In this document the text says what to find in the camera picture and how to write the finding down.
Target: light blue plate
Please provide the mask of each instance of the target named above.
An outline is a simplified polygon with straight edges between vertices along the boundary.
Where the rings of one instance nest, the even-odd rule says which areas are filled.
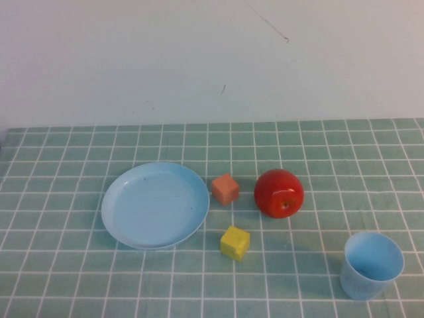
[[[209,192],[189,168],[169,162],[135,167],[117,178],[101,204],[106,229],[139,249],[166,248],[200,227],[209,210]]]

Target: wall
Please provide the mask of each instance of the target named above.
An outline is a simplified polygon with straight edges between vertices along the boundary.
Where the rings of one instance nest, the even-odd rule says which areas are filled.
[[[424,117],[423,17],[399,0],[2,0],[0,117]]]

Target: block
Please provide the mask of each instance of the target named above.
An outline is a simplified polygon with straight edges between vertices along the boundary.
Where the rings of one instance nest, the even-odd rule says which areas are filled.
[[[240,186],[229,174],[212,181],[212,194],[222,204],[227,205],[239,197]]]
[[[221,238],[221,252],[239,262],[243,259],[249,246],[250,234],[232,225]]]

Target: apple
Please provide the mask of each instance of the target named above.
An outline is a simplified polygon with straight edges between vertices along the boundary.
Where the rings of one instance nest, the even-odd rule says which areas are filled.
[[[265,172],[254,187],[254,201],[259,210],[276,219],[296,213],[303,198],[302,183],[294,174],[283,169]]]

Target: cup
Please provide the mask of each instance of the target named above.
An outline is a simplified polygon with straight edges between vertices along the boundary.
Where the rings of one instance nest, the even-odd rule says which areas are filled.
[[[386,235],[356,233],[344,246],[341,286],[353,299],[373,299],[402,273],[403,265],[402,251]]]

